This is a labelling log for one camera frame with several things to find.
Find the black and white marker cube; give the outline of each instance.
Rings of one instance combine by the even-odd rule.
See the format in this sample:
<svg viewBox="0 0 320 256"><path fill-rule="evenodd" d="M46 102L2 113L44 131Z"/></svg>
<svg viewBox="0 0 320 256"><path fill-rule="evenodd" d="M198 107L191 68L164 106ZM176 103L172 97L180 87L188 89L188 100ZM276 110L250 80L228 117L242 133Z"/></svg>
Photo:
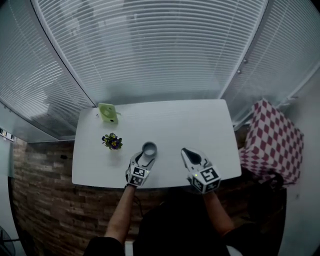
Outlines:
<svg viewBox="0 0 320 256"><path fill-rule="evenodd" d="M136 187L141 187L145 183L149 173L149 170L131 166L130 172L128 173L128 183Z"/></svg>
<svg viewBox="0 0 320 256"><path fill-rule="evenodd" d="M215 166L189 174L191 184L202 194L216 190L221 181L221 176Z"/></svg>

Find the person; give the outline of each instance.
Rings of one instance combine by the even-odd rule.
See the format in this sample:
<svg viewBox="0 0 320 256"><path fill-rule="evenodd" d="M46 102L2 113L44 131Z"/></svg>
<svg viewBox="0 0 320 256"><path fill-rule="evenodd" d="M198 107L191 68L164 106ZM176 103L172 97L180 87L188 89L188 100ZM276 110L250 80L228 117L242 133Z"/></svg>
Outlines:
<svg viewBox="0 0 320 256"><path fill-rule="evenodd" d="M201 173L208 170L206 165L212 166L200 151L191 152L184 148L182 158L185 166L190 167L188 170L198 167ZM125 255L124 245L136 189L130 183L126 185L104 237L93 238L84 256ZM183 188L172 189L163 203L144 215L133 243L134 256L260 256L264 251L262 235L255 225L244 224L235 228L214 190L200 195Z"/></svg>

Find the checkered cushion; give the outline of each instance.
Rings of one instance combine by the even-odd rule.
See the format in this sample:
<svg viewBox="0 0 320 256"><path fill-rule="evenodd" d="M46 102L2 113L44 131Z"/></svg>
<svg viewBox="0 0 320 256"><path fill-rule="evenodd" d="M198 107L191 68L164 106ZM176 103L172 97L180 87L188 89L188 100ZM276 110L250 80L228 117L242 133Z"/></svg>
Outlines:
<svg viewBox="0 0 320 256"><path fill-rule="evenodd" d="M284 114L262 99L254 104L245 147L239 150L241 165L259 177L272 178L269 170L282 175L286 184L300 177L304 135Z"/></svg>

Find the floor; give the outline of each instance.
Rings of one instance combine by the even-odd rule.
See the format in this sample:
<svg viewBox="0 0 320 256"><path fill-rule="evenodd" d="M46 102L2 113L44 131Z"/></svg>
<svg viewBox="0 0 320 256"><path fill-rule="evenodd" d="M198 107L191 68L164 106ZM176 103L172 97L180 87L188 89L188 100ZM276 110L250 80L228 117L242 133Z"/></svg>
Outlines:
<svg viewBox="0 0 320 256"><path fill-rule="evenodd" d="M238 134L238 141L243 135ZM89 240L102 236L123 189L108 189L72 184L73 142L14 145L14 178L9 182L12 213L21 243L27 255L83 255ZM217 194L238 227L248 220L247 202L256 183L250 174L221 183ZM168 189L145 189L136 192L142 212L158 206ZM277 255L285 216L286 190L276 199L280 208L257 224L270 246L269 255ZM129 240L134 240L142 219L137 203Z"/></svg>

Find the black cable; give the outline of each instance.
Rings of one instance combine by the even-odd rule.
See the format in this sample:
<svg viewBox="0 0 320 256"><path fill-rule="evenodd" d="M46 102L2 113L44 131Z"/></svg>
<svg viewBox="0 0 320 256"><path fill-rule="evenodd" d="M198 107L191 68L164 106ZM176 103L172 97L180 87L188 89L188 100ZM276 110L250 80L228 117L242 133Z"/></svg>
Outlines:
<svg viewBox="0 0 320 256"><path fill-rule="evenodd" d="M137 201L134 201L134 202L139 206L140 214L141 214L141 217L143 218L144 217L144 213L142 212L141 201L137 196L134 196L134 198L138 200L138 202Z"/></svg>

